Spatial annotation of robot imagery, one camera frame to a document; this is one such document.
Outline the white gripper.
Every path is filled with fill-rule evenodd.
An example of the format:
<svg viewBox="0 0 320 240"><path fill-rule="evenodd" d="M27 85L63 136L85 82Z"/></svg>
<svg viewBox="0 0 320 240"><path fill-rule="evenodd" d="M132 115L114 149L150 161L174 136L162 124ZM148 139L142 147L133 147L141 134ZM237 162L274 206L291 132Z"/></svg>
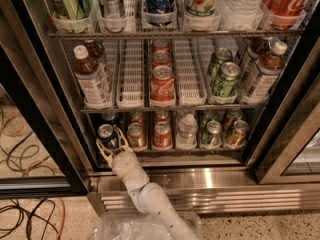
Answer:
<svg viewBox="0 0 320 240"><path fill-rule="evenodd" d="M118 136L119 147L123 150L129 150L129 143L122 130L119 127L116 127L115 131ZM112 167L113 173L121 180L140 181L144 178L144 171L134 152L121 151L115 156L115 154L111 150L107 149L100 140L96 141L96 145L108 166Z"/></svg>

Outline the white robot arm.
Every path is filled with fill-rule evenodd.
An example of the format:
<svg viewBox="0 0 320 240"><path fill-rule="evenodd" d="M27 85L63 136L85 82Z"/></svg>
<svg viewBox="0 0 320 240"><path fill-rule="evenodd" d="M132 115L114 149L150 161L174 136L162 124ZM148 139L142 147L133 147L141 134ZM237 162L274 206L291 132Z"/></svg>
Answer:
<svg viewBox="0 0 320 240"><path fill-rule="evenodd" d="M115 128L120 151L114 153L97 139L96 145L112 172L123 182L136 209L157 218L173 240L199 240L196 233L178 215L164 189L150 181L122 130Z"/></svg>

